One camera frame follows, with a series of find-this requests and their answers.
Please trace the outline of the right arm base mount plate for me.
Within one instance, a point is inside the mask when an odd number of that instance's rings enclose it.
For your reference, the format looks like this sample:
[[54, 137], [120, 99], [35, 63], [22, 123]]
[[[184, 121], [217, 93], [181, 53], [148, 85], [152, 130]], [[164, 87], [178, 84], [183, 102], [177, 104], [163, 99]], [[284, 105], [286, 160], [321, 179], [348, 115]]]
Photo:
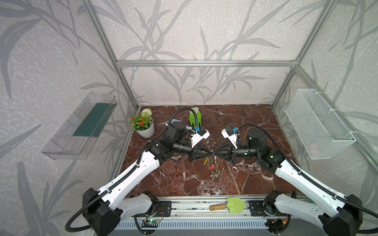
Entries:
[[263, 217], [267, 214], [265, 213], [265, 208], [263, 206], [264, 201], [263, 200], [251, 200], [247, 201], [247, 207], [250, 211], [250, 214], [252, 217]]

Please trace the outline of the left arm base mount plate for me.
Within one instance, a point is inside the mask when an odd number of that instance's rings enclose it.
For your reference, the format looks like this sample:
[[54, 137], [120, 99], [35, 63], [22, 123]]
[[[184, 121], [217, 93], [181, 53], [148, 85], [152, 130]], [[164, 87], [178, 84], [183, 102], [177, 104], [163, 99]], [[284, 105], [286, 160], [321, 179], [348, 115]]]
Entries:
[[158, 201], [157, 204], [157, 211], [154, 217], [166, 218], [170, 217], [172, 210], [172, 202], [171, 201]]

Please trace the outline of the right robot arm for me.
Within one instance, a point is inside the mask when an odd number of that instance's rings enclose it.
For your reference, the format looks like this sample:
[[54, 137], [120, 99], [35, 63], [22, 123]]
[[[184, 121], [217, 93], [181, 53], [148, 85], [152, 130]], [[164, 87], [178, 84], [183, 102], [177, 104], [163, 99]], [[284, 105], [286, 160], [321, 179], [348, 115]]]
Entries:
[[228, 126], [221, 133], [228, 143], [213, 151], [214, 155], [230, 162], [236, 162], [239, 157], [255, 158], [262, 168], [289, 182], [312, 200], [311, 203], [303, 202], [274, 190], [264, 199], [267, 214], [279, 212], [296, 216], [322, 228], [329, 236], [357, 235], [363, 221], [359, 210], [362, 202], [358, 197], [342, 195], [313, 179], [278, 148], [271, 148], [272, 137], [261, 127], [253, 125], [249, 129], [246, 145], [241, 144], [239, 128]]

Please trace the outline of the large metal key ring plate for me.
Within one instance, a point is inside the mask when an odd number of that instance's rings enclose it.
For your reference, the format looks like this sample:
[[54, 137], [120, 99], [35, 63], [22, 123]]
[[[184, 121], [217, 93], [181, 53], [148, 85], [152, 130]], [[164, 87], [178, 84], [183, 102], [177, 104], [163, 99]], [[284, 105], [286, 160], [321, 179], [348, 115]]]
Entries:
[[221, 176], [221, 170], [218, 167], [218, 164], [216, 163], [214, 158], [208, 158], [209, 159], [209, 164], [204, 165], [209, 171], [210, 171], [210, 178], [211, 179], [217, 179]]

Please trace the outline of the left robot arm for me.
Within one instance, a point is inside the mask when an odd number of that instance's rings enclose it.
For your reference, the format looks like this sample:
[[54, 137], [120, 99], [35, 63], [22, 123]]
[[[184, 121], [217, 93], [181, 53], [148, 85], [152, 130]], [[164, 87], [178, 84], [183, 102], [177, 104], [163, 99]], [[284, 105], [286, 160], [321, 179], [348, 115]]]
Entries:
[[109, 235], [120, 221], [138, 214], [147, 213], [157, 198], [151, 193], [126, 198], [146, 176], [156, 170], [173, 154], [202, 158], [209, 151], [201, 141], [210, 133], [200, 126], [188, 128], [182, 122], [173, 122], [166, 127], [161, 138], [149, 142], [140, 157], [118, 177], [98, 190], [88, 189], [83, 194], [81, 213], [98, 236]]

